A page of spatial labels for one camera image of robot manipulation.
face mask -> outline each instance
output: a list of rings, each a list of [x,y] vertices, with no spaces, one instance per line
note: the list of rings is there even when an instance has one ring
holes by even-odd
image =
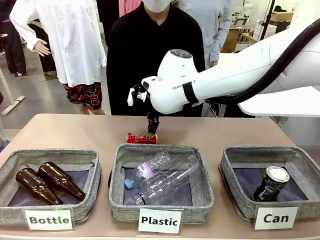
[[[163,12],[171,0],[142,0],[147,9],[154,13]]]

brown glass bottle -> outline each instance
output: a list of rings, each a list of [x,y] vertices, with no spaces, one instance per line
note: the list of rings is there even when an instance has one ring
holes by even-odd
[[[39,167],[39,175],[48,184],[56,189],[66,192],[78,201],[83,201],[86,194],[72,182],[72,178],[53,162],[45,162]]]
[[[32,168],[27,167],[20,170],[16,174],[15,179],[25,187],[34,198],[43,200],[50,205],[64,204]]]

plastic bottle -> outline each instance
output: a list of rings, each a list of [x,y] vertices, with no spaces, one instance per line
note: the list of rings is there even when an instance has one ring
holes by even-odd
[[[142,181],[152,178],[157,171],[161,171],[170,162],[167,151],[158,152],[152,159],[145,161],[133,170],[131,176],[124,180],[128,189],[138,186]]]
[[[171,194],[188,184],[190,179],[199,177],[201,168],[195,156],[179,161],[156,174],[153,178],[141,183],[141,191],[133,199],[136,205],[160,205]]]
[[[43,200],[49,205],[64,204],[32,168],[27,167],[20,170],[16,174],[15,179],[25,187],[34,198]]]
[[[39,167],[38,172],[49,185],[68,193],[80,202],[85,199],[86,194],[72,182],[71,176],[53,162],[45,162]]]

floral shorts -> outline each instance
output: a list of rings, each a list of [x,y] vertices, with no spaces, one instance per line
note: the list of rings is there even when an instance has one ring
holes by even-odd
[[[70,103],[84,104],[86,109],[93,111],[101,109],[103,97],[100,82],[91,85],[80,84],[74,87],[69,87],[68,84],[63,85]]]

can top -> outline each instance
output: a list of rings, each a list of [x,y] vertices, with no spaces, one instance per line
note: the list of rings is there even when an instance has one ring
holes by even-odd
[[[268,167],[266,169],[266,173],[272,180],[278,183],[286,183],[290,179],[289,173],[284,168],[279,166]]]

